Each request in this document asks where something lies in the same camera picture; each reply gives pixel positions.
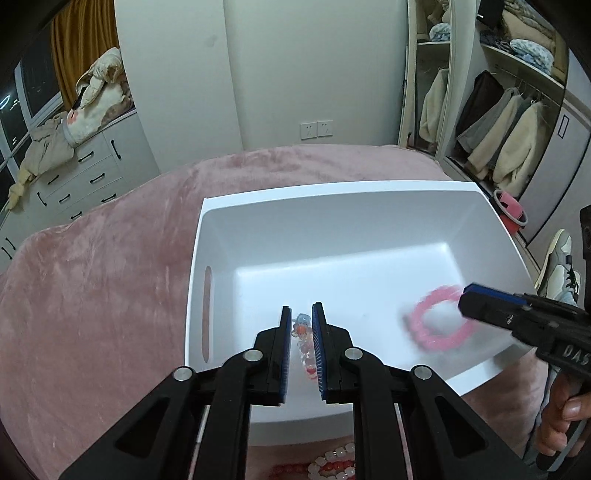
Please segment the electrical outlet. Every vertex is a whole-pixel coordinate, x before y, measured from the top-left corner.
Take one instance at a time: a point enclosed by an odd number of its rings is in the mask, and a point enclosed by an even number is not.
[[[319,137],[330,137],[332,134],[332,120],[324,120],[322,122],[318,122]]]
[[[318,137],[318,122],[300,124],[300,138],[302,140],[316,137]]]

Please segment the wardrobe shelf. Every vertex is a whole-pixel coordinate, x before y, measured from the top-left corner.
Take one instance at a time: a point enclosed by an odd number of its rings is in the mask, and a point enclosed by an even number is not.
[[[482,48],[484,49],[485,55],[489,57],[489,60],[492,60],[491,63],[496,63],[499,67],[522,78],[529,84],[544,92],[558,104],[562,103],[562,98],[564,97],[564,85],[553,79],[550,75],[546,75],[529,63],[496,47],[482,45]]]
[[[417,43],[417,55],[421,57],[438,57],[449,59],[449,41],[427,41]]]

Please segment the white wall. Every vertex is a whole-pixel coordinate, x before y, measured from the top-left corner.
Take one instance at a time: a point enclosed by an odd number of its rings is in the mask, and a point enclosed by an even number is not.
[[[398,139],[405,0],[116,0],[115,14],[162,172],[299,143],[316,120],[335,134],[307,142]]]
[[[244,148],[300,142],[300,123],[334,120],[309,143],[398,140],[405,0],[226,0]]]
[[[223,0],[116,0],[115,16],[160,170],[242,151]]]

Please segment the white plastic bin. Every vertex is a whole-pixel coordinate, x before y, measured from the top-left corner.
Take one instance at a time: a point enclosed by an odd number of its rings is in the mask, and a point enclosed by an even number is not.
[[[512,239],[473,183],[333,183],[206,199],[191,266],[186,363],[198,371],[219,367],[251,348],[260,330],[277,326],[283,305],[296,317],[321,301],[327,321],[346,328],[354,345],[393,367],[429,365],[464,394],[501,370],[500,352],[507,363],[527,349],[478,324],[461,347],[427,352],[403,318],[433,289],[471,282],[534,291]],[[441,321],[458,319],[459,312]],[[287,402],[253,407],[253,445],[353,432],[351,406],[321,402],[296,341]]]

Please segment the pink blanket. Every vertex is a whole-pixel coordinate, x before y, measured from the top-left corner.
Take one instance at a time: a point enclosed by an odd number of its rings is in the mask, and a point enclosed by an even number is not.
[[[384,179],[448,180],[429,158],[397,147],[259,150],[158,177],[70,225],[30,237],[0,282],[0,415],[33,471],[57,479],[183,363],[204,197]],[[545,366],[527,356],[469,401],[520,449],[544,380]],[[274,463],[310,461],[323,448],[252,449],[248,476],[265,478]]]

